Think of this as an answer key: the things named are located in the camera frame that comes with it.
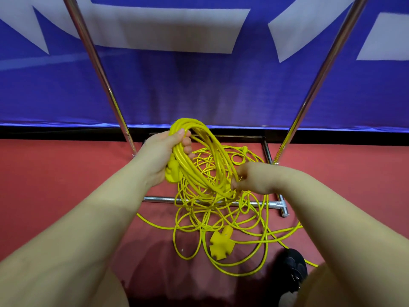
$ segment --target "person's left hand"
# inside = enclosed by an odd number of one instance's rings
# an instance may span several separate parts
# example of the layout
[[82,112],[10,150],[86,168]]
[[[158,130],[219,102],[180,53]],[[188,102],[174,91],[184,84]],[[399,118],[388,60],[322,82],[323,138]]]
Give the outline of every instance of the person's left hand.
[[132,162],[138,163],[138,170],[144,170],[147,187],[158,185],[165,179],[165,167],[171,157],[172,148],[179,142],[182,142],[183,151],[190,159],[195,157],[190,135],[188,130],[184,136],[184,129],[181,129],[171,136],[169,131],[165,131],[146,140]]

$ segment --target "person's left arm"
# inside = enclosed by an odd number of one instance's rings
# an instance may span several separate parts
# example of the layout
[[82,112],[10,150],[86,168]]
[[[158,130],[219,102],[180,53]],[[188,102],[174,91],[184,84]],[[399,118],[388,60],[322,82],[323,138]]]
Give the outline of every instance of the person's left arm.
[[73,210],[0,263],[1,306],[84,306],[146,192],[164,180],[172,147],[193,157],[184,132],[150,137],[138,155]]

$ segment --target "person's right hand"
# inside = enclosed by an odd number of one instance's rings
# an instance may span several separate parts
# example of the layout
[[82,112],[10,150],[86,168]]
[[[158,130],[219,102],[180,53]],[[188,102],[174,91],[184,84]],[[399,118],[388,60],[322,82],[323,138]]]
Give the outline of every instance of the person's right hand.
[[280,193],[284,181],[293,169],[278,165],[269,165],[261,162],[246,162],[236,168],[240,181],[232,179],[232,189],[237,191],[253,191],[267,195]]

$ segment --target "hand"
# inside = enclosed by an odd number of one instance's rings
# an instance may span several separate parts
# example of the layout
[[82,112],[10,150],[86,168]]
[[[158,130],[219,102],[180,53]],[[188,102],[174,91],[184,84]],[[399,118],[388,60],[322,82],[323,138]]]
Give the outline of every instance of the hand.
[[184,136],[184,129],[171,136],[169,131],[165,131],[153,135],[142,145],[132,162],[138,163],[138,170],[144,171],[148,188],[158,185],[165,179],[165,167],[176,144],[182,142],[183,151],[189,155],[189,158],[195,157],[192,153],[190,135],[191,132],[188,130]]
[[241,179],[239,182],[232,179],[232,189],[253,191],[261,195],[281,193],[285,182],[291,180],[292,172],[295,171],[262,162],[246,162],[236,170]]

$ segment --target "person's right arm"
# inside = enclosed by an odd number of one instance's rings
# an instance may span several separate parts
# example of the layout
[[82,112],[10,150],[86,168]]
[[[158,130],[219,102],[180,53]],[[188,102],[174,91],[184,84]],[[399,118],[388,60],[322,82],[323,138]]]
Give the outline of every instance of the person's right arm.
[[331,271],[365,306],[409,306],[409,240],[291,168],[246,163],[238,190],[282,194]]

